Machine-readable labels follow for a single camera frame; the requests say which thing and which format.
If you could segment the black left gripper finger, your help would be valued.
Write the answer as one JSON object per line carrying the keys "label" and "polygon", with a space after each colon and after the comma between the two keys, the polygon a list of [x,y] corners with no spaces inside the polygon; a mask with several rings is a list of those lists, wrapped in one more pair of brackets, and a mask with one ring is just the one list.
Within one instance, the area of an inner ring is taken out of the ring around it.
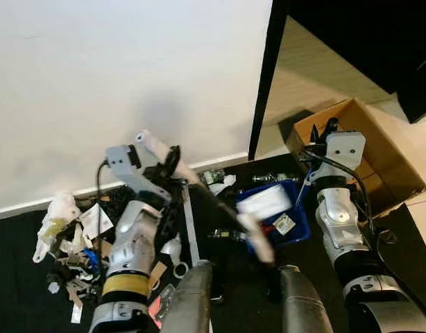
{"label": "black left gripper finger", "polygon": [[167,156],[163,162],[163,177],[172,178],[177,172],[178,165],[181,159],[180,146],[171,146]]}

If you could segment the black and white hand brush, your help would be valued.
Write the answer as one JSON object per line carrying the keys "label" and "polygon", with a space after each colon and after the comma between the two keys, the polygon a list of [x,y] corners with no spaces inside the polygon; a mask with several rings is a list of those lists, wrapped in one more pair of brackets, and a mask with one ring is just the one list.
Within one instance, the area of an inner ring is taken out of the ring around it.
{"label": "black and white hand brush", "polygon": [[[155,156],[159,162],[164,162],[169,147],[165,143],[161,142],[159,139],[156,139],[149,130],[141,130],[137,133],[135,137],[136,142],[143,146],[147,152],[152,156]],[[253,247],[255,251],[255,256],[263,264],[268,264],[268,266],[273,266],[275,264],[275,252],[273,247],[271,247],[270,242],[267,240],[266,235],[263,233],[259,221],[247,214],[242,214],[235,212],[228,204],[225,204],[214,196],[212,191],[209,190],[207,185],[203,184],[203,181],[199,178],[197,173],[189,168],[185,162],[182,162],[180,159],[177,172],[175,173],[179,178],[184,178],[188,180],[190,186],[199,186],[201,188],[201,193],[207,197],[211,202],[216,203],[217,207],[223,210],[231,218],[241,225],[241,227],[246,231],[248,235],[248,242]]]}

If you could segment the blue plastic dustpan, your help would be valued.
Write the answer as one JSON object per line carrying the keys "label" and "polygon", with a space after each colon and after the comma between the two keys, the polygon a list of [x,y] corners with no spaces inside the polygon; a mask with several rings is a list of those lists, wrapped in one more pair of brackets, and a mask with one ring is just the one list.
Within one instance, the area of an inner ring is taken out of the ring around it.
{"label": "blue plastic dustpan", "polygon": [[[298,186],[298,182],[296,182],[295,180],[283,180],[280,182],[274,182],[264,186],[242,191],[237,196],[236,204],[238,200],[251,196],[251,194],[254,194],[255,191],[260,191],[266,187],[273,186],[274,184],[282,184],[288,191],[290,200],[292,200],[293,202],[293,208],[291,208],[290,210],[279,213],[275,216],[271,216],[270,218],[264,220],[258,220],[263,233],[266,235],[267,240],[270,242],[271,247],[273,247],[275,251],[276,248],[285,247],[291,244],[297,244],[298,242],[307,240],[311,236],[310,224],[306,218],[305,209],[303,208],[304,193],[301,187]],[[283,213],[288,213],[290,218],[293,219],[293,222],[296,223],[292,231],[286,236],[282,236],[281,234],[279,234],[279,232],[277,232],[271,225],[273,224],[274,220]],[[245,234],[246,237],[244,241],[246,244],[247,251],[249,254],[255,256],[255,251],[247,240],[248,235],[246,231]]]}

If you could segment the long white strip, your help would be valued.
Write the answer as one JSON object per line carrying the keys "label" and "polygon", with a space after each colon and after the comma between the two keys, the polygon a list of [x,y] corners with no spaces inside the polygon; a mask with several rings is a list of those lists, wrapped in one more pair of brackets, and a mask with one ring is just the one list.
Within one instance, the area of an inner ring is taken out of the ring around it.
{"label": "long white strip", "polygon": [[187,226],[187,240],[191,257],[190,263],[191,266],[195,267],[201,258],[195,231],[193,207],[191,206],[190,191],[188,186],[182,187],[182,211],[184,212],[185,226]]}

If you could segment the small crushed green bottle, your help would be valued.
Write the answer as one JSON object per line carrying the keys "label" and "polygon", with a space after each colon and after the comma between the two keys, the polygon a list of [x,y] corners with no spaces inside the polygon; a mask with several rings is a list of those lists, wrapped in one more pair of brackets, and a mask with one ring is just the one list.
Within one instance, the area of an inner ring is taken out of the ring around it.
{"label": "small crushed green bottle", "polygon": [[213,189],[223,189],[237,181],[236,175],[226,174],[223,169],[207,169],[200,176],[203,183]]}

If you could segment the white plastic scrap with loop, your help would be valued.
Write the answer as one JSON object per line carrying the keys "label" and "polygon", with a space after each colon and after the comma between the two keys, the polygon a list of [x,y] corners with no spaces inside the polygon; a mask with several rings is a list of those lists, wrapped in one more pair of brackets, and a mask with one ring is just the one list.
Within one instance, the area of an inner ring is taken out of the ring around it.
{"label": "white plastic scrap with loop", "polygon": [[181,236],[176,235],[171,240],[165,242],[160,251],[171,258],[171,272],[174,277],[183,279],[188,272],[188,264],[182,261],[182,241]]}

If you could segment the brown cardboard box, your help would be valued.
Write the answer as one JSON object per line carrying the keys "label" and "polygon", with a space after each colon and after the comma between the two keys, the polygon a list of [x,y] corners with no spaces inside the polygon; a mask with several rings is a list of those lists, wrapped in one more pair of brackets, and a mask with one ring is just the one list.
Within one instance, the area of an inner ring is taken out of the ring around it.
{"label": "brown cardboard box", "polygon": [[366,138],[357,173],[366,185],[374,215],[390,212],[407,200],[425,193],[426,184],[421,174],[410,165],[407,156],[400,152],[365,105],[356,99],[344,99],[308,115],[285,130],[283,139],[289,152],[308,145],[312,127],[322,130],[327,120],[333,117],[338,119],[341,130],[358,130]]}

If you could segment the white carton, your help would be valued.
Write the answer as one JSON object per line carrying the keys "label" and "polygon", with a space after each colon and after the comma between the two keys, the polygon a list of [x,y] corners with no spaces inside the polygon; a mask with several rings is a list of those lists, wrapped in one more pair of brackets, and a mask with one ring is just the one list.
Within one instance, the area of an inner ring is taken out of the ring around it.
{"label": "white carton", "polygon": [[274,184],[251,196],[238,200],[237,209],[257,220],[264,220],[293,208],[288,191],[282,184]]}

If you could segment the small printed tag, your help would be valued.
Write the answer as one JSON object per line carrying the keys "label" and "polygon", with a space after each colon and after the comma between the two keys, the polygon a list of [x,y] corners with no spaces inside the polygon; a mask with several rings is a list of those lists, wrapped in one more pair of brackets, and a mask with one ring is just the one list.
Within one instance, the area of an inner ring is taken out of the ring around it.
{"label": "small printed tag", "polygon": [[283,213],[278,216],[271,225],[279,234],[286,236],[292,231],[296,223],[293,222],[293,219],[290,218],[288,213]]}

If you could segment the white paper sheet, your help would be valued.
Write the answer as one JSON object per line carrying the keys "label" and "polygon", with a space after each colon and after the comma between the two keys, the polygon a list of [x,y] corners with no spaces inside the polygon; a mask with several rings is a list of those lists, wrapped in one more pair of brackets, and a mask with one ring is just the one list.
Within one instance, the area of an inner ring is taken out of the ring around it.
{"label": "white paper sheet", "polygon": [[82,236],[86,244],[90,244],[100,234],[114,227],[114,223],[97,203],[78,216],[82,224]]}

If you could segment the brown cardboard tag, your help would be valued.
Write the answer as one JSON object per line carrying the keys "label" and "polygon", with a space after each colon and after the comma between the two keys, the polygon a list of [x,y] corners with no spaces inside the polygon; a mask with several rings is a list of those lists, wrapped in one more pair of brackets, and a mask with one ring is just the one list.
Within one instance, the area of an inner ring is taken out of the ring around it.
{"label": "brown cardboard tag", "polygon": [[166,272],[167,266],[163,262],[156,262],[155,266],[149,273],[148,286],[150,291],[154,291],[160,285],[160,277]]}

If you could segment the large black cabinet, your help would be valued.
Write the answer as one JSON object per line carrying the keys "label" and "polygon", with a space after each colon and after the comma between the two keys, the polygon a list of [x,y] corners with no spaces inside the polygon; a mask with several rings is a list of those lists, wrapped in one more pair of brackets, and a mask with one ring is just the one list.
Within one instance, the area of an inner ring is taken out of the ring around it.
{"label": "large black cabinet", "polygon": [[382,91],[426,117],[426,0],[290,0],[289,16]]}

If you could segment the small blue scrap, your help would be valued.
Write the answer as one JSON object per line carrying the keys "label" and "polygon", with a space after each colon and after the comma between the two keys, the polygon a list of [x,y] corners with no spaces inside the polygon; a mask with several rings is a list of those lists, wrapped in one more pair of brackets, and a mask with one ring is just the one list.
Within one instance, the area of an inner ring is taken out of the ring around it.
{"label": "small blue scrap", "polygon": [[100,270],[100,260],[99,255],[96,254],[95,250],[92,250],[92,248],[84,248],[82,250],[82,254],[86,256],[88,259],[90,270],[93,270],[93,272],[98,272]]}

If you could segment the grey left robot leg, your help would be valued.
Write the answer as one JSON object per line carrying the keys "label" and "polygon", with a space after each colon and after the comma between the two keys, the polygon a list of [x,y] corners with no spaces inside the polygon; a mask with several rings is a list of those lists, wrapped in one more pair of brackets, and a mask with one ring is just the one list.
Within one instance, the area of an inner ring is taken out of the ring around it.
{"label": "grey left robot leg", "polygon": [[187,271],[171,297],[160,333],[210,333],[213,263],[200,260]]}

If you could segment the grey right robot leg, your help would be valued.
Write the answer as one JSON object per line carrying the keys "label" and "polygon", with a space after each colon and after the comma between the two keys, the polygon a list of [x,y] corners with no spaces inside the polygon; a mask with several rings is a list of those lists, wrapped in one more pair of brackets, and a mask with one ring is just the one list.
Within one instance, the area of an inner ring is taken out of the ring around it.
{"label": "grey right robot leg", "polygon": [[311,280],[297,267],[278,269],[282,291],[282,333],[334,333],[326,307]]}

